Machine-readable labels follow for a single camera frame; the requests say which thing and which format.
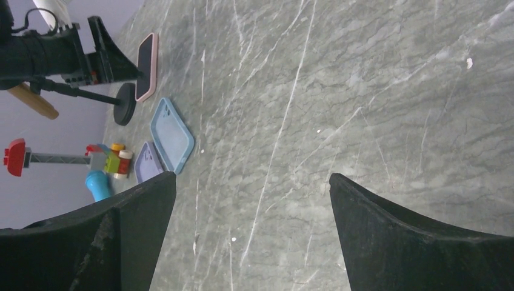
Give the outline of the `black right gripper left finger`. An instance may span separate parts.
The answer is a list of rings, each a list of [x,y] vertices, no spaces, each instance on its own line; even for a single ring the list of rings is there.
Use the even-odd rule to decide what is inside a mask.
[[[1,230],[2,290],[148,290],[176,199],[163,172],[80,209]]]

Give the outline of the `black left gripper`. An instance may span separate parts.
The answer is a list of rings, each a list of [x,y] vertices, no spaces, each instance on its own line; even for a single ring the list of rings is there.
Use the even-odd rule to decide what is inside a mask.
[[[87,20],[95,46],[87,55],[77,23],[61,27],[53,35],[40,35],[35,30],[21,36],[1,35],[1,90],[54,75],[61,75],[72,87],[143,77],[112,40],[102,19],[91,16]]]

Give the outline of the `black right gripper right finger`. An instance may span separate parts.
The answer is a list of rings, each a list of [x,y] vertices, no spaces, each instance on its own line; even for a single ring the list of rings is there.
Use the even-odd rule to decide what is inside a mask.
[[[330,176],[352,290],[512,290],[513,238],[453,226]]]

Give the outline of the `phone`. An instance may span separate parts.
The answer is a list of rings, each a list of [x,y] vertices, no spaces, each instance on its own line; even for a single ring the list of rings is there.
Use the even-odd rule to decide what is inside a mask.
[[[136,81],[136,102],[144,102],[152,96],[157,83],[158,35],[154,32],[140,43],[138,48],[137,66],[143,73]]]

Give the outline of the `lavender phone case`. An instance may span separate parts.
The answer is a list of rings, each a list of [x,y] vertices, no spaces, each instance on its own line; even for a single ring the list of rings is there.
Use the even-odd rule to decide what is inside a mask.
[[[145,182],[164,171],[156,152],[154,142],[147,141],[143,144],[135,162],[134,173],[138,184]]]

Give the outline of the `light blue phone case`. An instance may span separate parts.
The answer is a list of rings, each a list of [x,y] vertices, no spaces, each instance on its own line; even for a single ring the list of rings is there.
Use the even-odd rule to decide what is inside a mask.
[[[150,132],[166,170],[179,175],[193,151],[195,139],[170,99],[159,100]]]

